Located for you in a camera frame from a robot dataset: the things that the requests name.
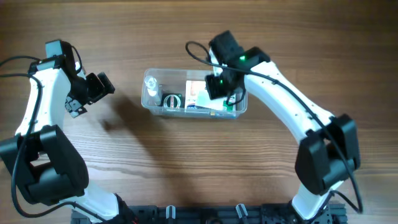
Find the white Hansaplast plaster box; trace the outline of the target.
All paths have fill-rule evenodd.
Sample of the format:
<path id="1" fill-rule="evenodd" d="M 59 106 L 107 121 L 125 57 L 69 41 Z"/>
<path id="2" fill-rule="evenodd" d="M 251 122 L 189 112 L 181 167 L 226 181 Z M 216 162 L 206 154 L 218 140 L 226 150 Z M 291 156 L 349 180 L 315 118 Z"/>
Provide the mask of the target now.
<path id="1" fill-rule="evenodd" d="M 205 81 L 187 80 L 185 90 L 185 109 L 195 108 L 199 93 L 206 90 L 206 83 Z"/>

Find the white green medicine box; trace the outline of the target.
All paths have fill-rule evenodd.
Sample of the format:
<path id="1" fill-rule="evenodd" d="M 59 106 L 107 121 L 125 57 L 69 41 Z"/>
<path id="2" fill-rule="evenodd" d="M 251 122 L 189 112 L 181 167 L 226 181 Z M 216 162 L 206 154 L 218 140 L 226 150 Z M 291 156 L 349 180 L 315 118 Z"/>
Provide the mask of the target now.
<path id="1" fill-rule="evenodd" d="M 201 90 L 198 92 L 195 107 L 199 109 L 207 108 L 217 111 L 235 111 L 236 106 L 228 106 L 226 101 L 227 97 L 211 100 L 208 92 L 206 90 Z"/>

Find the small clear white bottle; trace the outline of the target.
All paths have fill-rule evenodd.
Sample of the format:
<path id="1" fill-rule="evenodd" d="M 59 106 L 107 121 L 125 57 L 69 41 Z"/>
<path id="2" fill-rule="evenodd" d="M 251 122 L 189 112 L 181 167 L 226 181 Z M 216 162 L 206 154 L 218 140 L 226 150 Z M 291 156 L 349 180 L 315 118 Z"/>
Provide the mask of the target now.
<path id="1" fill-rule="evenodd" d="M 153 76 L 149 75 L 145 77 L 144 83 L 150 99 L 156 106 L 159 106 L 161 104 L 161 92 L 159 90 L 159 84 L 157 80 Z"/>

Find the green Zam-Buk ointment box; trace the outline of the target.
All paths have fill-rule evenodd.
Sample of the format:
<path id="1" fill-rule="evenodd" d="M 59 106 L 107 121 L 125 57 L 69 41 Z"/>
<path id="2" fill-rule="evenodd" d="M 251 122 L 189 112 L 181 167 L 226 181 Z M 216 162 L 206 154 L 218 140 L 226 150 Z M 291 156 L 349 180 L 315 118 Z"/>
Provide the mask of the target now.
<path id="1" fill-rule="evenodd" d="M 184 100 L 181 94 L 179 93 L 165 93 L 162 95 L 162 104 L 163 108 L 167 109 L 179 109 L 183 108 Z"/>

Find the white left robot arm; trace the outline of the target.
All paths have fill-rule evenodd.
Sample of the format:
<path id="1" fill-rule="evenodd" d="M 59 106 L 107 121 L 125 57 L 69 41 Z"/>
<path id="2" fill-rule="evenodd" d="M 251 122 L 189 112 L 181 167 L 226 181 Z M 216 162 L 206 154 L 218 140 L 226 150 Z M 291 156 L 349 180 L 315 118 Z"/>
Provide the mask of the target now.
<path id="1" fill-rule="evenodd" d="M 134 214 L 116 194 L 89 180 L 88 169 L 63 132 L 65 113 L 77 117 L 86 105 L 115 89 L 104 73 L 86 73 L 74 46 L 63 40 L 45 45 L 46 58 L 33 58 L 25 76 L 30 96 L 24 119 L 12 138 L 1 141 L 1 159 L 11 174 L 11 197 L 41 203 L 48 212 L 70 207 L 87 223 L 129 223 Z"/>

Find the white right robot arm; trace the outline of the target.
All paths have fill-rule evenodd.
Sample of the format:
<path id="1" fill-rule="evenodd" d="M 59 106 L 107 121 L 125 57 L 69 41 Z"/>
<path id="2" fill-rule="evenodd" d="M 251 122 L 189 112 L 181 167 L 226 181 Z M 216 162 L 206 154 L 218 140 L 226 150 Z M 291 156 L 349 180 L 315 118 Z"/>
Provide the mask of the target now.
<path id="1" fill-rule="evenodd" d="M 239 91 L 261 100 L 298 142 L 295 172 L 300 180 L 291 206 L 299 219 L 319 216 L 338 187 L 353 185 L 358 213 L 363 211 L 354 171 L 361 165 L 356 123 L 347 114 L 335 116 L 309 100 L 286 79 L 277 65 L 258 47 L 244 50 L 230 31 L 209 42 L 206 63 L 214 74 L 205 78 L 211 99 Z"/>

